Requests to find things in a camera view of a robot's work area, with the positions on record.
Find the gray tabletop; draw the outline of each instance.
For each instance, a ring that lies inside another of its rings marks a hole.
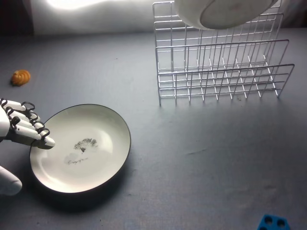
[[[295,69],[279,100],[265,93],[177,106],[162,100],[161,107],[153,36],[0,39],[0,97],[33,102],[43,121],[72,105],[102,104],[124,117],[132,135],[120,179],[84,209],[41,195],[29,147],[2,142],[0,165],[24,186],[0,197],[1,230],[255,230],[266,213],[306,228],[307,29],[280,32],[290,39],[283,63]],[[11,87],[17,69],[32,78]]]

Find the metal wire rack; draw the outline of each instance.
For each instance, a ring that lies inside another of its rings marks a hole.
[[[293,64],[281,65],[289,40],[276,40],[280,2],[264,14],[227,30],[197,30],[174,13],[174,2],[153,4],[159,102],[161,98],[251,92],[280,96]]]

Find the bright light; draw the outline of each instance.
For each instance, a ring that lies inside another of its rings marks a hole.
[[[64,10],[75,10],[102,1],[106,0],[47,0],[51,6]]]

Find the white wall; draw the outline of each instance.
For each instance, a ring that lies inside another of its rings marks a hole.
[[[36,35],[138,32],[153,29],[155,0],[104,0],[75,10],[31,0]]]

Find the printed design on plate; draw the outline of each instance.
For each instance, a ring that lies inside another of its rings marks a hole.
[[[64,163],[67,165],[76,165],[81,164],[84,161],[87,161],[89,157],[84,157],[87,152],[95,152],[98,147],[97,141],[93,138],[85,138],[82,141],[79,141],[73,147],[75,150],[81,150],[78,152],[72,152],[65,157]]]

